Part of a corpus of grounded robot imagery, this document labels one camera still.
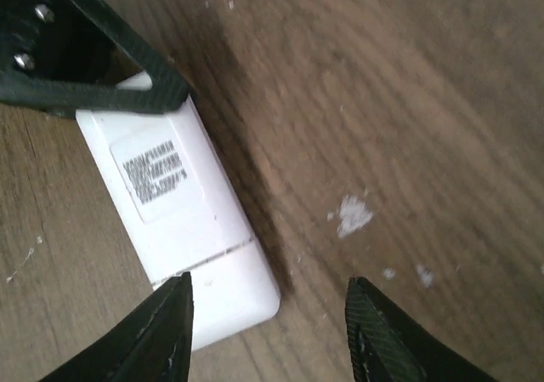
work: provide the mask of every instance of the white label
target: white label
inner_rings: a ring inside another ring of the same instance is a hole
[[[202,199],[202,189],[167,119],[118,140],[110,150],[145,223],[180,208],[194,208]]]

